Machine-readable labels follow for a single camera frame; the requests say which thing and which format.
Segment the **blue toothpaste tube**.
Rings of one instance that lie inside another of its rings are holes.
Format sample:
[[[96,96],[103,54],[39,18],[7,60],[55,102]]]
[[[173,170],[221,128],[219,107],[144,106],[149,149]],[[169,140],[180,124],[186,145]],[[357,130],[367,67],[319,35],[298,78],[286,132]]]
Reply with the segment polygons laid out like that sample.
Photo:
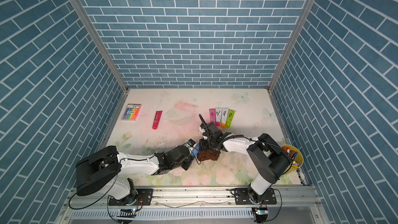
[[[194,147],[193,147],[193,150],[191,151],[191,156],[193,156],[193,157],[196,157],[197,155],[198,155],[198,153],[199,153],[199,151],[200,151],[200,144],[196,144]]]

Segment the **brown wiping cloth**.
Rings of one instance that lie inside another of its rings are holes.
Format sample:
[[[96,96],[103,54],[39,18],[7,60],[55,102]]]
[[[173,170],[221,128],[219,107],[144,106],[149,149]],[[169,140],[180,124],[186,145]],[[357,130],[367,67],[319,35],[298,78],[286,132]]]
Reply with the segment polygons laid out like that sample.
[[[220,151],[218,150],[204,150],[199,151],[197,159],[202,162],[206,160],[217,161],[220,156]]]

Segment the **magenta toothpaste tube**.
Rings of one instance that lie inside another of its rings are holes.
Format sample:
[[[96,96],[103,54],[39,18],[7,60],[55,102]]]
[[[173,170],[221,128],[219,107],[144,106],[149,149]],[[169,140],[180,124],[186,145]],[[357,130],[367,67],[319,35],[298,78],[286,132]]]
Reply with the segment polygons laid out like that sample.
[[[215,108],[209,109],[209,116],[210,116],[210,121],[212,123],[216,124],[216,109]]]

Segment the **red toothpaste tube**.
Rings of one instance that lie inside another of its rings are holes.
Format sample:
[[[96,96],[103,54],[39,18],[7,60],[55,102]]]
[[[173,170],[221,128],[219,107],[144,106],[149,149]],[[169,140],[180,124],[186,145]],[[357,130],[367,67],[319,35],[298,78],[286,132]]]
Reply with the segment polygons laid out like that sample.
[[[152,124],[152,129],[153,130],[156,130],[158,128],[160,120],[161,120],[162,112],[163,111],[156,111],[155,112],[154,120],[153,120],[153,124]]]

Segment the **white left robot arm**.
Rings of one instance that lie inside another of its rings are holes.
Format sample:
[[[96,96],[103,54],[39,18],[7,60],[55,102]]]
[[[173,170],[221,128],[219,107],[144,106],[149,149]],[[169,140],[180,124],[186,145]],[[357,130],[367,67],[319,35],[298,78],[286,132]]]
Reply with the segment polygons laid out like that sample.
[[[96,192],[109,194],[116,200],[135,194],[134,183],[123,176],[131,174],[163,175],[176,168],[187,170],[194,156],[195,142],[176,146],[168,152],[148,156],[119,152],[116,146],[107,146],[76,163],[76,187],[78,196]]]

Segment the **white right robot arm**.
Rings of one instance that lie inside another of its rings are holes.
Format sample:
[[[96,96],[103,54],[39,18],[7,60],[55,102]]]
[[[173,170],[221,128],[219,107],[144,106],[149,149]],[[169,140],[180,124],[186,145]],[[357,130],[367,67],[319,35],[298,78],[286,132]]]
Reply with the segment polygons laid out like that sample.
[[[247,138],[223,133],[213,122],[202,122],[200,132],[203,138],[198,145],[198,160],[216,160],[222,151],[240,153],[252,160],[257,175],[248,186],[248,195],[254,202],[262,201],[266,190],[292,166],[290,155],[266,133]]]

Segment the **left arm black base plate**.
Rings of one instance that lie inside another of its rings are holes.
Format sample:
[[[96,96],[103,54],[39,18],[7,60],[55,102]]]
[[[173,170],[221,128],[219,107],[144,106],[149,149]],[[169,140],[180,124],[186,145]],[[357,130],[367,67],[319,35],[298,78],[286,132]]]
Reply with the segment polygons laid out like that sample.
[[[116,200],[113,197],[110,197],[108,200],[108,205],[110,206],[129,206],[129,205],[136,205],[140,206],[148,206],[151,204],[153,196],[153,189],[150,188],[143,188],[137,189],[136,193],[132,195],[128,195],[121,200]]]

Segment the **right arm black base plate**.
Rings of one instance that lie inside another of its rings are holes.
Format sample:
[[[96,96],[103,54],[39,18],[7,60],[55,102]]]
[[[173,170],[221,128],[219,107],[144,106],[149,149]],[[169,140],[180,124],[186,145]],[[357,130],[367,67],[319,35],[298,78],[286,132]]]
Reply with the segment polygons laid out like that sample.
[[[236,205],[276,205],[277,200],[273,188],[268,188],[263,194],[258,195],[249,188],[235,188],[230,191]]]

